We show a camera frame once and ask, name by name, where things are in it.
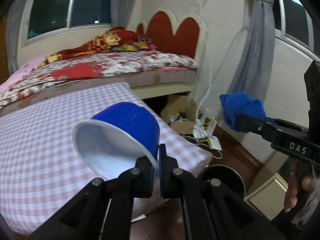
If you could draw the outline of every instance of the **white cabinet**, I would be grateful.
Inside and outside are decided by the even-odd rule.
[[[244,200],[272,220],[284,208],[284,195],[287,188],[288,184],[276,173],[247,195]]]

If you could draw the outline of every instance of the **human hand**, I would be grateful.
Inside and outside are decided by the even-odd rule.
[[[314,192],[318,183],[320,183],[319,179],[312,179],[310,176],[305,176],[302,179],[301,185],[298,181],[298,162],[295,161],[290,167],[290,179],[288,183],[288,190],[284,197],[284,212],[289,212],[298,201],[298,194],[301,189],[306,192]]]

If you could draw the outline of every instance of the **floral bedsheet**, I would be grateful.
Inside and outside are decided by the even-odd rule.
[[[197,69],[199,65],[190,57],[157,50],[94,54],[56,61],[33,70],[24,80],[0,92],[0,109],[41,90],[72,80],[104,78],[164,67]]]

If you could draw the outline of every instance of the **blue towel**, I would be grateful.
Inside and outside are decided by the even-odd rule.
[[[235,127],[236,116],[239,114],[274,122],[273,119],[266,117],[261,100],[249,98],[247,93],[220,95],[220,101],[223,107],[223,119],[234,131],[243,132]]]

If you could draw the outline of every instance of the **red headboard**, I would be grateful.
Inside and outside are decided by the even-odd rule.
[[[191,17],[186,18],[179,26],[175,35],[172,33],[172,26],[168,15],[157,12],[144,32],[143,24],[140,23],[137,33],[152,39],[157,50],[164,53],[174,53],[195,58],[200,28],[198,23]]]

